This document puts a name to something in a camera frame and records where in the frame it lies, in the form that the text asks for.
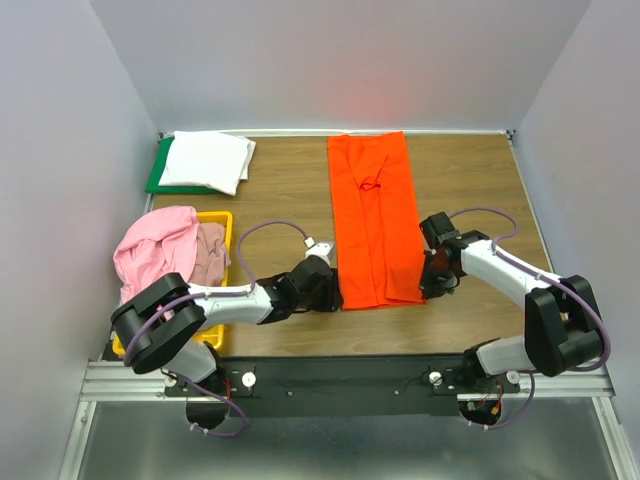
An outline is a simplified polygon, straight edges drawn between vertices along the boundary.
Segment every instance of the yellow basket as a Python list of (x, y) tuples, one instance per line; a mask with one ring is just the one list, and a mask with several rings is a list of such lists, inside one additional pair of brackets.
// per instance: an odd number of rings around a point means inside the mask
[[(216, 222), (224, 225), (226, 229), (224, 244), (227, 246), (229, 253), (231, 253), (231, 227), (233, 225), (233, 215), (231, 212), (198, 212), (198, 220), (200, 223)], [(224, 272), (224, 278), (222, 279), (222, 285), (225, 287), (229, 281), (229, 269)], [(224, 339), (224, 325), (215, 325), (207, 330), (198, 332), (193, 336), (193, 339), (198, 342), (207, 342), (212, 345), (216, 350), (222, 347), (222, 341)], [(124, 355), (124, 347), (120, 342), (120, 339), (116, 335), (113, 339), (113, 353), (119, 356)]]

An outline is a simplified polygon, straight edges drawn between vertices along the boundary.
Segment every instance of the wooden surface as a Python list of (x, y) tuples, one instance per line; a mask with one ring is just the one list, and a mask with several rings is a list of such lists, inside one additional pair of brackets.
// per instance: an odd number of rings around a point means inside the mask
[[(199, 211), (229, 210), (234, 238), (272, 219), (299, 223), (316, 241), (334, 239), (327, 139), (257, 138), (250, 180), (237, 196), (159, 195), (155, 208), (193, 205)], [(420, 218), (432, 213), (491, 205), (513, 214), (520, 234), (501, 245), (524, 260), (548, 268), (540, 239), (503, 136), (408, 136), (409, 156)], [(455, 219), (460, 231), (479, 229), (490, 236), (510, 224), (490, 213)], [(303, 258), (298, 232), (267, 227), (248, 237), (243, 252), (258, 278), (290, 270)], [(247, 281), (238, 263), (230, 284)], [(498, 291), (465, 277), (453, 296), (424, 306), (307, 313), (272, 325), (226, 327), (226, 355), (337, 355), (460, 352), (496, 337), (522, 333), (522, 312)]]

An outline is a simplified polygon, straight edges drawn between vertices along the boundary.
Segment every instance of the white wall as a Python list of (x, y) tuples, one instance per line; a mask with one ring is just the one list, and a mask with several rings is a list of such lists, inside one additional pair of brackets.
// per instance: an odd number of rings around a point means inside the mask
[(0, 7), (0, 478), (57, 478), (156, 129), (86, 0)]
[(556, 269), (594, 286), (609, 370), (640, 459), (640, 3), (594, 0), (516, 133)]
[(588, 0), (91, 0), (163, 131), (515, 128)]

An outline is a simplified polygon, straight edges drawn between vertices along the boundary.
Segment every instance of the folded white cloth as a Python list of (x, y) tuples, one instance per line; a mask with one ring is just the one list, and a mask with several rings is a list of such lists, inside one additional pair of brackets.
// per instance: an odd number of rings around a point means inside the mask
[(256, 143), (220, 132), (174, 132), (159, 185), (198, 185), (235, 195), (249, 179)]

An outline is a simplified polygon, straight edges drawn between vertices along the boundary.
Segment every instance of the pink towel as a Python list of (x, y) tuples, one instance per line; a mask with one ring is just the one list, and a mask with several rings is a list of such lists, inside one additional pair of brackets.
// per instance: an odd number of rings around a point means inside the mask
[(170, 272), (189, 280), (196, 261), (199, 224), (195, 208), (167, 207), (147, 213), (127, 230), (113, 254), (116, 272), (124, 283), (122, 302)]
[(224, 272), (231, 263), (229, 250), (224, 244), (226, 229), (219, 223), (201, 223), (198, 227), (196, 265), (189, 282), (207, 287), (217, 287), (224, 279)]

